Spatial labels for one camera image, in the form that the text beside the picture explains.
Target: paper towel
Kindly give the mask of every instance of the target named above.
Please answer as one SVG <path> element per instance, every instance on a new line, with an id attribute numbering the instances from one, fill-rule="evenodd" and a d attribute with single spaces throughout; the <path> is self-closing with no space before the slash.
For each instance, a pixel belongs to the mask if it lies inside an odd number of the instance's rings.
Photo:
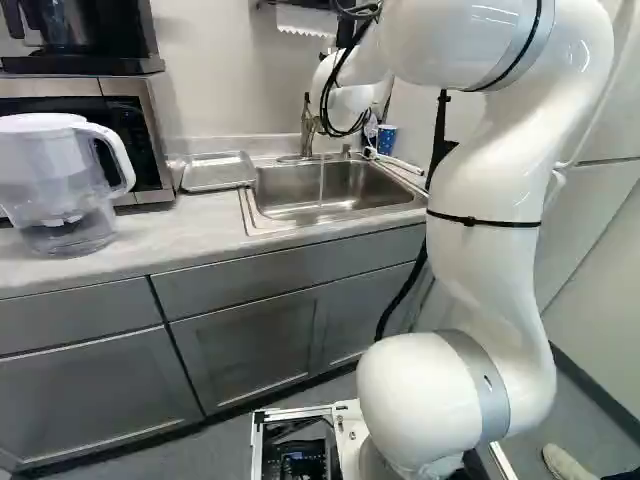
<path id="1" fill-rule="evenodd" d="M 330 10 L 276 4 L 278 30 L 298 35 L 333 37 L 338 29 L 338 17 Z"/>

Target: stainless steel sink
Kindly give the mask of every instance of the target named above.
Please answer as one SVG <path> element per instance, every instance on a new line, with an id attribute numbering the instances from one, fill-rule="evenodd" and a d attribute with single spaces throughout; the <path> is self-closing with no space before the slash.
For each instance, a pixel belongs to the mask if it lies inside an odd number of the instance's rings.
<path id="1" fill-rule="evenodd" d="M 426 196 L 369 160 L 330 157 L 256 165 L 240 192 L 249 235 L 424 208 Z"/>

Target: faucet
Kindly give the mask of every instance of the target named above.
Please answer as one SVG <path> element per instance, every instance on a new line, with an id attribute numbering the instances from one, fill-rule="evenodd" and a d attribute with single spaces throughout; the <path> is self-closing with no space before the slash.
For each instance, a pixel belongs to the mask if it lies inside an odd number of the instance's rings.
<path id="1" fill-rule="evenodd" d="M 313 138 L 318 131 L 320 119 L 314 116 L 309 109 L 311 100 L 309 92 L 304 94 L 304 106 L 300 117 L 300 156 L 311 158 L 313 156 Z"/>

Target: microwave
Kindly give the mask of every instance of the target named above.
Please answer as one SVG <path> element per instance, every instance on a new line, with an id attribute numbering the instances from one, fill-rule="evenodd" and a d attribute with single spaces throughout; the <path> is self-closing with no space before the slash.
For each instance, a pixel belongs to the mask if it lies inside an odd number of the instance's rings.
<path id="1" fill-rule="evenodd" d="M 136 173 L 135 186 L 114 205 L 172 202 L 175 192 L 154 113 L 152 77 L 0 75 L 0 116 L 75 113 L 108 127 L 122 138 Z M 100 141 L 95 147 L 107 181 L 119 184 L 109 148 Z"/>

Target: metal tray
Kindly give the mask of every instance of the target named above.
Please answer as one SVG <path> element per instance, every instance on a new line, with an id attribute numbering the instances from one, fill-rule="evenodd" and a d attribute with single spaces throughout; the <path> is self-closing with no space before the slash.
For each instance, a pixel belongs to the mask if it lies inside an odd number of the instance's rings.
<path id="1" fill-rule="evenodd" d="M 253 186 L 256 169 L 243 151 L 191 155 L 182 175 L 187 192 L 209 192 Z"/>

